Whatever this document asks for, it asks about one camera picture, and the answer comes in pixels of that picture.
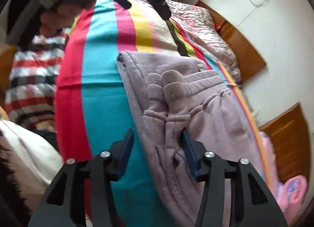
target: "red, black and white plaid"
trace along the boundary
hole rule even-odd
[[[12,122],[33,129],[41,121],[53,120],[55,84],[67,36],[64,32],[47,39],[35,36],[27,51],[16,52],[5,97]]]

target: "folded sweatpants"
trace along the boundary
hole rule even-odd
[[[203,61],[123,51],[117,66],[157,191],[181,226],[194,226],[204,187],[189,173],[179,144],[183,128],[220,157],[232,161],[245,157],[258,172],[262,170],[232,91]]]

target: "colorful striped fabric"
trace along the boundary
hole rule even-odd
[[[204,60],[232,86],[239,110],[259,146],[247,105],[222,65],[211,62],[174,20],[166,23],[147,3],[129,1],[132,8],[124,10],[112,0],[97,0],[94,10],[82,13],[77,20],[66,45],[55,95],[55,122],[63,158],[88,160],[108,150],[128,128],[135,130],[116,67],[122,50],[181,54]],[[175,226],[154,188],[137,134],[125,176],[112,183],[112,192],[126,226]]]

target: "yellow stripe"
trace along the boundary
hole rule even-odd
[[[196,57],[196,54],[195,54],[195,51],[193,49],[193,47],[184,40],[184,38],[180,35],[180,32],[179,32],[179,29],[177,26],[175,26],[175,23],[170,19],[170,22],[173,24],[173,27],[174,27],[174,31],[175,31],[175,35],[177,36],[177,38],[183,42],[184,46],[185,46],[185,49],[186,49],[186,52],[187,52],[187,55],[189,57]]]
[[[267,162],[266,155],[264,152],[264,148],[263,148],[263,144],[262,144],[262,138],[259,135],[259,130],[256,126],[255,120],[251,115],[251,111],[249,110],[247,103],[246,103],[241,91],[239,90],[238,86],[236,86],[236,83],[234,82],[233,78],[230,76],[229,72],[225,69],[225,67],[221,63],[218,62],[218,65],[219,65],[220,70],[223,72],[223,74],[226,76],[226,78],[230,81],[230,83],[235,85],[235,86],[232,86],[233,91],[236,94],[237,98],[239,99],[239,102],[240,102],[246,116],[248,117],[249,124],[251,125],[253,132],[254,132],[254,136],[257,140],[257,146],[259,148],[259,151],[261,152],[262,162],[263,162],[264,171],[265,171],[265,182],[266,182],[268,188],[270,190],[272,190],[273,188],[271,187],[271,182],[270,182],[270,177],[269,177],[268,162]]]
[[[132,7],[129,9],[136,34],[136,48],[139,52],[154,52],[153,35],[148,21],[145,19],[138,5],[131,1]]]

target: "bed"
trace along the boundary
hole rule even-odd
[[[118,4],[110,1],[100,7],[103,10],[108,10],[107,15],[110,16],[108,20],[112,22],[108,22],[107,36],[112,37],[114,35],[116,38],[116,41],[111,45],[114,47],[108,47],[104,51],[112,51],[113,55],[116,55],[118,51],[127,48],[134,51],[190,56],[204,60],[210,68],[219,73],[224,83],[232,90],[246,128],[250,130],[252,141],[258,148],[259,157],[263,163],[261,175],[270,186],[266,152],[262,147],[259,130],[237,85],[241,84],[241,72],[238,68],[236,56],[216,32],[208,11],[201,7],[167,1],[172,11],[172,18],[164,22],[156,13],[152,15],[152,7],[146,0],[129,1],[132,3],[130,10],[123,10]],[[71,73],[63,72],[62,80],[73,81],[75,79],[84,79],[84,76],[81,76],[81,72],[86,67],[84,65],[93,65],[93,63],[82,63],[82,60],[79,60],[83,55],[84,46],[72,49],[72,51],[76,51],[77,66],[69,66],[66,61],[62,62],[64,45],[68,37],[82,41],[85,41],[88,37],[95,37],[95,35],[89,34],[89,19],[97,19],[96,16],[93,16],[93,12],[92,10],[82,13],[73,25],[73,30],[64,31],[58,37],[46,39],[45,42],[42,41],[42,38],[36,37],[30,51],[15,54],[5,99],[5,108],[12,121],[30,129],[41,121],[54,120],[56,108],[54,99],[59,109],[59,116],[63,114],[63,111],[66,113],[67,104],[71,105],[73,102],[71,98],[63,98],[62,90],[54,98],[60,67],[65,70],[71,69]],[[59,87],[66,90],[66,84],[59,84]],[[81,91],[78,90],[77,94],[72,97],[82,97]],[[112,99],[111,102],[104,102],[103,106],[112,104],[114,101],[115,99]],[[99,134],[88,133],[88,127],[85,127],[86,123],[82,120],[89,118],[90,122],[88,123],[97,125],[93,123],[92,119],[95,120],[97,113],[101,113],[102,110],[93,106],[93,102],[82,101],[79,104],[85,106],[89,104],[95,115],[87,116],[86,113],[77,113],[77,119],[75,120],[63,119],[65,123],[59,122],[60,126],[65,126],[68,130],[76,130],[77,132],[74,137],[69,138],[69,135],[63,130],[63,132],[59,132],[58,136],[76,142],[82,137],[86,137],[86,140],[87,136],[97,135],[99,137]],[[74,146],[77,148],[77,154],[75,155],[73,155],[73,151],[69,153],[69,147]],[[86,144],[80,143],[75,145],[62,144],[60,147],[64,159],[75,157],[77,160],[87,160],[92,154],[100,150],[99,145],[94,145],[93,150],[94,152],[90,152]],[[156,198],[154,203],[159,205],[161,202]]]

